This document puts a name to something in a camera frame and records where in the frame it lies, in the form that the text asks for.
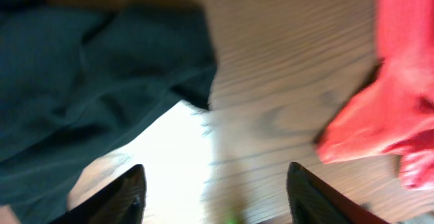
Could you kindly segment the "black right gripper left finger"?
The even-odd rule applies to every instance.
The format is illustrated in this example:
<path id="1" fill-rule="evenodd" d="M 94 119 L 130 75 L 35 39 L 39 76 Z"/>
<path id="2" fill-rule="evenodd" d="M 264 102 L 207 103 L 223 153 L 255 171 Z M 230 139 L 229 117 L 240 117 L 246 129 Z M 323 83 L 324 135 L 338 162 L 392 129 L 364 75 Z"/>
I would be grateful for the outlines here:
<path id="1" fill-rule="evenodd" d="M 145 207 L 144 167 L 136 164 L 50 224 L 141 224 Z"/>

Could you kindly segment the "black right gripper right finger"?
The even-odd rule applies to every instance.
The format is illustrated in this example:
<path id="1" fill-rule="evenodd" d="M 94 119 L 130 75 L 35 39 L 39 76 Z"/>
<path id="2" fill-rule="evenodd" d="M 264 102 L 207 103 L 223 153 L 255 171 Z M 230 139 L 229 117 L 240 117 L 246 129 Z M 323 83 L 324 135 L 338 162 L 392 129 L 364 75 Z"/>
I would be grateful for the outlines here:
<path id="1" fill-rule="evenodd" d="M 288 167 L 286 191 L 294 224 L 387 224 L 297 162 Z"/>

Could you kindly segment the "red t-shirt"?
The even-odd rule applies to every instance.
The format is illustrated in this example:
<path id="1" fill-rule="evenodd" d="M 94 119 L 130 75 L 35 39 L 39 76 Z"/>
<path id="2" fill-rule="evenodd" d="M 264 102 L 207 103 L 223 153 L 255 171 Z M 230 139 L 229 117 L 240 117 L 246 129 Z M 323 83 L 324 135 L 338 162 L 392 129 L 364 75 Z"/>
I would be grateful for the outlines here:
<path id="1" fill-rule="evenodd" d="M 401 185 L 433 188 L 433 0 L 377 0 L 376 79 L 319 139 L 325 164 L 399 155 Z"/>

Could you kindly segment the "black t-shirt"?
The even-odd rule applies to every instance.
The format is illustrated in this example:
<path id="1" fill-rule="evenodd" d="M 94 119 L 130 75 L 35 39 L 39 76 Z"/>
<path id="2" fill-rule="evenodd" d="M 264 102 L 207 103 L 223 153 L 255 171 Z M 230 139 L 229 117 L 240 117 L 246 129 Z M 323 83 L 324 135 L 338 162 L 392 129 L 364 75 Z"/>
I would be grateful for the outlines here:
<path id="1" fill-rule="evenodd" d="M 209 109 L 216 70 L 196 4 L 1 0 L 1 204 L 22 223 L 60 217 L 95 159 L 181 100 Z"/>

